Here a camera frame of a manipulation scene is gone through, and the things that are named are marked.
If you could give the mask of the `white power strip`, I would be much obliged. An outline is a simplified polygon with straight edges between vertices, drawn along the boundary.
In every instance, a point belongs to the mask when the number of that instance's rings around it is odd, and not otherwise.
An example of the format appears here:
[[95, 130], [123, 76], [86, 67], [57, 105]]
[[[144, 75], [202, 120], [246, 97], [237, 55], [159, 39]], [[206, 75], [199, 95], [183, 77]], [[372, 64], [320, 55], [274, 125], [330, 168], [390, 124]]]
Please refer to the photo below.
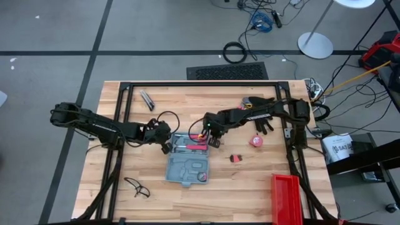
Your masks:
[[314, 78], [307, 78], [305, 82], [309, 99], [315, 101], [319, 98], [320, 103], [324, 104], [326, 99], [323, 96], [323, 87]]

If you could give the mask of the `white printed bag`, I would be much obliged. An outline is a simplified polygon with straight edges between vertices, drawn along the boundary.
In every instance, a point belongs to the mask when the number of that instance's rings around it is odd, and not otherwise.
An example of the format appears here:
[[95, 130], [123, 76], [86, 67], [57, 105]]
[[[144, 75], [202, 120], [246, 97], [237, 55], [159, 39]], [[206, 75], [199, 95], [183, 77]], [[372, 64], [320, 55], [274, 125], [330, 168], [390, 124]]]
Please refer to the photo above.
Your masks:
[[348, 133], [325, 137], [322, 140], [322, 146], [326, 152], [327, 163], [340, 161], [353, 154], [352, 141]]

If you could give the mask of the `grey plastic tool case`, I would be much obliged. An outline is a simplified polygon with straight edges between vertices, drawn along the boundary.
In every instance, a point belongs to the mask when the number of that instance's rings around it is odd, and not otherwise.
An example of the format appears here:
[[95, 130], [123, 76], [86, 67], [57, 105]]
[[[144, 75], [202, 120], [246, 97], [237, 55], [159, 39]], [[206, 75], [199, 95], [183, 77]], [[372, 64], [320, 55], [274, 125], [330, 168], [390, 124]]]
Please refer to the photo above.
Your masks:
[[207, 184], [199, 182], [197, 175], [205, 172], [209, 178], [209, 150], [191, 151], [186, 149], [174, 149], [175, 145], [207, 145], [207, 141], [192, 140], [188, 137], [172, 135], [172, 151], [168, 154], [166, 167], [166, 181], [180, 183], [183, 187], [190, 187], [192, 184]]

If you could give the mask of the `thin black pole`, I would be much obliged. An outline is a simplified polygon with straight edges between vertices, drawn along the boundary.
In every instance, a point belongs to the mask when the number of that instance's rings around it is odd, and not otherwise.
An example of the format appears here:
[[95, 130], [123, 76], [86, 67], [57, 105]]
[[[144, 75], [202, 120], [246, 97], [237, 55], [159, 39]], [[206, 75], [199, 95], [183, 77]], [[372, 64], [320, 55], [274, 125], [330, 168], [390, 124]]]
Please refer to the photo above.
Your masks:
[[375, 24], [379, 21], [379, 19], [381, 18], [381, 16], [386, 12], [389, 11], [390, 9], [392, 9], [391, 3], [393, 2], [393, 0], [381, 0], [384, 3], [384, 7], [381, 10], [381, 12], [377, 15], [377, 17], [375, 18], [375, 20], [371, 23], [371, 25], [368, 27], [368, 29], [366, 30], [366, 32], [363, 34], [363, 36], [361, 37], [361, 39], [356, 43], [356, 45], [353, 47], [352, 50], [349, 51], [349, 54], [347, 55], [346, 60], [336, 69], [334, 70], [333, 76], [330, 80], [330, 82], [328, 83], [328, 85], [326, 86], [326, 88], [324, 89], [324, 91], [320, 94], [317, 95], [316, 99], [312, 100], [312, 102], [316, 102], [318, 100], [320, 100], [323, 96], [325, 96], [325, 94], [327, 92], [331, 92], [330, 87], [333, 85], [334, 80], [336, 79], [336, 77], [338, 76], [338, 74], [341, 72], [341, 70], [343, 69], [343, 67], [346, 65], [346, 63], [350, 60], [351, 56], [355, 56], [356, 53], [361, 54], [361, 51], [357, 50], [357, 47], [364, 41], [364, 39], [366, 38], [366, 36], [370, 33], [370, 31], [372, 30], [372, 28], [375, 26]]

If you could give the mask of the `red handled screwdriver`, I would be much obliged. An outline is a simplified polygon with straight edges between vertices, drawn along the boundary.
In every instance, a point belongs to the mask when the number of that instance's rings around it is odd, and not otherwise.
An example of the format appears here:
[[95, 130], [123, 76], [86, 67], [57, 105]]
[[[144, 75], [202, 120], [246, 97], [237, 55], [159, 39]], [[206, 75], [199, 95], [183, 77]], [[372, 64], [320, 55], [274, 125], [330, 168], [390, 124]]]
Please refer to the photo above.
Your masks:
[[189, 139], [192, 139], [192, 140], [198, 140], [198, 141], [204, 141], [206, 139], [206, 136], [202, 135], [202, 134], [191, 134], [191, 135], [175, 134], [174, 136], [185, 137], [185, 138], [189, 138]]

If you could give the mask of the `black safety glasses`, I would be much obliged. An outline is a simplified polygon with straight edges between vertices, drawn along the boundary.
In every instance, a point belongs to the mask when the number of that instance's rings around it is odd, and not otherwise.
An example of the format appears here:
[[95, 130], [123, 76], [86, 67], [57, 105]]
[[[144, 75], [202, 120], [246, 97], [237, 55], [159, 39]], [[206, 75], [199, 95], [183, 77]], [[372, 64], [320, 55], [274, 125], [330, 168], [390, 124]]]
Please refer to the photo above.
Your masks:
[[131, 177], [124, 177], [123, 178], [127, 183], [129, 183], [130, 185], [132, 185], [135, 189], [135, 195], [134, 197], [137, 197], [139, 195], [142, 195], [146, 198], [149, 198], [151, 196], [151, 192], [148, 188], [146, 188], [145, 186], [143, 186], [139, 181], [137, 181], [136, 179], [133, 179]]

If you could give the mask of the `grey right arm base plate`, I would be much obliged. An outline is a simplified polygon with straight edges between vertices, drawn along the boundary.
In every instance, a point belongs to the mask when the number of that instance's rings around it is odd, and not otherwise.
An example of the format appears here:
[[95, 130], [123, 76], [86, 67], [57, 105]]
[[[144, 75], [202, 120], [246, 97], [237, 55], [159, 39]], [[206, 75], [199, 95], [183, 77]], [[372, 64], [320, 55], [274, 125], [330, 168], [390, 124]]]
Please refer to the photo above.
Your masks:
[[315, 128], [306, 128], [306, 136], [307, 138], [316, 138], [316, 139], [323, 139], [333, 132], [330, 129], [321, 129], [319, 127]]

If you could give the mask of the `grey utility knife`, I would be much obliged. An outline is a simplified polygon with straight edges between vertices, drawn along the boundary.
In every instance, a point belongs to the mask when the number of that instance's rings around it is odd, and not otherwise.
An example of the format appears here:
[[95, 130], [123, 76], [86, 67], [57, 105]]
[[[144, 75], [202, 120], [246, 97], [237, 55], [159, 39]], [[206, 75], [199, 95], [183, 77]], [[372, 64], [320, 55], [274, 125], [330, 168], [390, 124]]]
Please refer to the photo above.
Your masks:
[[144, 102], [146, 103], [146, 105], [148, 106], [150, 111], [153, 111], [155, 108], [155, 103], [154, 101], [150, 98], [150, 96], [148, 95], [148, 93], [145, 90], [140, 90], [140, 94], [142, 96], [142, 98], [144, 99]]

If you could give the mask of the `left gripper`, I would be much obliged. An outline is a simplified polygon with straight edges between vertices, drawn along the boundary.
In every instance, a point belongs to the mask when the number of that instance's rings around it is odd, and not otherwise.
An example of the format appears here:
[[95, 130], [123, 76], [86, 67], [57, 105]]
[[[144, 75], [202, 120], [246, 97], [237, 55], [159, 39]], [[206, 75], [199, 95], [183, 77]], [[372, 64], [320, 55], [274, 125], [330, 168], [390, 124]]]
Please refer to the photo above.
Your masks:
[[158, 121], [152, 119], [147, 123], [146, 130], [144, 132], [144, 142], [151, 144], [161, 144], [161, 150], [163, 154], [169, 154], [173, 150], [171, 142], [165, 143], [171, 138], [171, 128], [165, 121]]

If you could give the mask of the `red tape measure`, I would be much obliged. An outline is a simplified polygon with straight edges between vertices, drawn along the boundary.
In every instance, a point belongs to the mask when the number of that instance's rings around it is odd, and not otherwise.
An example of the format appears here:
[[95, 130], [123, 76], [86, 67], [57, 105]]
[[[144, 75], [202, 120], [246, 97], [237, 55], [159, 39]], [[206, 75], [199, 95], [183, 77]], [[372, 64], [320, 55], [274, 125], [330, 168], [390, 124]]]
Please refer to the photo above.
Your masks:
[[249, 144], [255, 148], [259, 148], [263, 145], [263, 138], [259, 135], [254, 135], [250, 140]]

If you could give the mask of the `black aluminium table frame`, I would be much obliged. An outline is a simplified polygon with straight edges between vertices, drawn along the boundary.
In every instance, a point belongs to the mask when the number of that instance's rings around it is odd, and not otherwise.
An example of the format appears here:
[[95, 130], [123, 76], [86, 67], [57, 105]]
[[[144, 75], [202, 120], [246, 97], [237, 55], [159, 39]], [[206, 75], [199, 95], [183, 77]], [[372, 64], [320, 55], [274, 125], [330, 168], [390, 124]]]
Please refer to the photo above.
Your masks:
[[[140, 90], [155, 103], [150, 111]], [[199, 119], [207, 112], [239, 106], [246, 96], [271, 98], [276, 91], [261, 81], [254, 85], [229, 82], [180, 82], [160, 86], [143, 82], [129, 88], [132, 94], [128, 119], [146, 123], [152, 118], [165, 120], [181, 132], [201, 130]], [[288, 174], [284, 135], [279, 119], [272, 120], [274, 131], [264, 136], [261, 147], [252, 147], [253, 123], [225, 134], [221, 146], [210, 150], [209, 182], [183, 187], [165, 180], [168, 158], [160, 146], [126, 146], [116, 195], [114, 220], [137, 222], [269, 222], [271, 216], [271, 177]], [[230, 155], [240, 154], [242, 161], [232, 163]], [[135, 189], [123, 178], [136, 179], [151, 196], [134, 197]]]

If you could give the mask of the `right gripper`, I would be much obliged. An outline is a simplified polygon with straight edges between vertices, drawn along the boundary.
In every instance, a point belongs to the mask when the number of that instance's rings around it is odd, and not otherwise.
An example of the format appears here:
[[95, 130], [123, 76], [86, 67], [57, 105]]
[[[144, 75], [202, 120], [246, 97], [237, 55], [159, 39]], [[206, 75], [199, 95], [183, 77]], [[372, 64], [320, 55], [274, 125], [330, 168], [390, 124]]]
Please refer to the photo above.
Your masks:
[[213, 138], [221, 138], [227, 133], [228, 129], [224, 124], [224, 116], [207, 112], [202, 120], [201, 141], [212, 142]]

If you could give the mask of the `black work glove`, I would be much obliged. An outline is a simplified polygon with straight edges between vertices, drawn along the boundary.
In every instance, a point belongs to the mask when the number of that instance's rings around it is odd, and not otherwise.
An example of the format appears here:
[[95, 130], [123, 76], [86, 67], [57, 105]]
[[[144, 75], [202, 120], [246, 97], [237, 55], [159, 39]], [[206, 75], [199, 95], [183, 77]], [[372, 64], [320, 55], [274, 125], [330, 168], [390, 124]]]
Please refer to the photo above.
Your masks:
[[272, 117], [265, 117], [254, 120], [257, 132], [261, 132], [266, 135], [268, 133], [268, 130], [274, 131], [274, 128], [270, 124], [271, 120], [273, 120]]
[[257, 96], [249, 96], [242, 98], [242, 105], [244, 108], [251, 109], [265, 104], [273, 103], [274, 100], [275, 100], [274, 97], [263, 98]]

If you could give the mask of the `red handled hammer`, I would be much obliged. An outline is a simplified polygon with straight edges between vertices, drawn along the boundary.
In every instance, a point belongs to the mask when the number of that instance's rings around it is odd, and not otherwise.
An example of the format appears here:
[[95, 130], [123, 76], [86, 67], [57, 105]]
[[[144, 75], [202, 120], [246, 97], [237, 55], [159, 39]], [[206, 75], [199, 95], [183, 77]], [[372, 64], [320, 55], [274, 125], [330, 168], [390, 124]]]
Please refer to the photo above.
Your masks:
[[174, 149], [186, 149], [186, 150], [191, 150], [191, 151], [207, 151], [208, 146], [205, 144], [199, 144], [199, 145], [175, 145]]

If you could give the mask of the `black floor vent grille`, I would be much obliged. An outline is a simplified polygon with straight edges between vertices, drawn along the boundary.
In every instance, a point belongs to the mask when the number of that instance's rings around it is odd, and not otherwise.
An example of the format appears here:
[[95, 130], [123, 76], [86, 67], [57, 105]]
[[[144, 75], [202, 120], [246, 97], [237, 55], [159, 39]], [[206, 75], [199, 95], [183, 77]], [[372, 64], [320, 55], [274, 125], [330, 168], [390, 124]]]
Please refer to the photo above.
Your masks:
[[268, 80], [263, 62], [186, 68], [187, 80]]

